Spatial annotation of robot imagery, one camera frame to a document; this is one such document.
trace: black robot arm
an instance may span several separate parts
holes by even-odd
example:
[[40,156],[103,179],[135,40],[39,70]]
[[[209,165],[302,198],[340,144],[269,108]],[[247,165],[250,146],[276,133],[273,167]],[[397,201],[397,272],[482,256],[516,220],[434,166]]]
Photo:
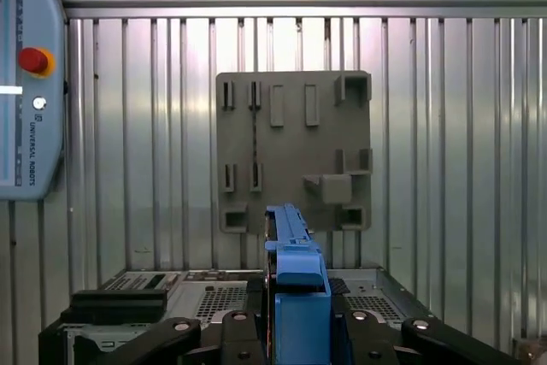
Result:
[[[262,322],[232,311],[204,330],[186,318],[164,321],[119,349],[101,365],[267,365]],[[407,319],[397,331],[374,312],[332,315],[332,365],[516,365],[519,362],[436,318]]]

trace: gray pegboard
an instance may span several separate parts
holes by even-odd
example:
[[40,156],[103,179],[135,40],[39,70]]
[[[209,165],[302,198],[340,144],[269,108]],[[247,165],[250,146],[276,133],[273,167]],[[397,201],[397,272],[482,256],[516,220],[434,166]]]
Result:
[[219,74],[219,218],[260,233],[267,205],[294,203],[314,231],[370,226],[370,75]]

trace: corrugated metal wall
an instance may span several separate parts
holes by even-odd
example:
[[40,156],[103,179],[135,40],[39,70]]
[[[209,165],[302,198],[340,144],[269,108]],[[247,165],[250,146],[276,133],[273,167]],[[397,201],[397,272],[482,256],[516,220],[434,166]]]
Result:
[[213,90],[230,71],[372,73],[373,225],[317,233],[328,265],[379,262],[504,350],[521,330],[543,332],[546,21],[523,20],[538,8],[518,3],[385,1],[398,3],[68,5],[64,167],[45,201],[0,203],[0,363],[36,363],[35,336],[69,292],[125,266],[261,266],[262,238],[213,222]]

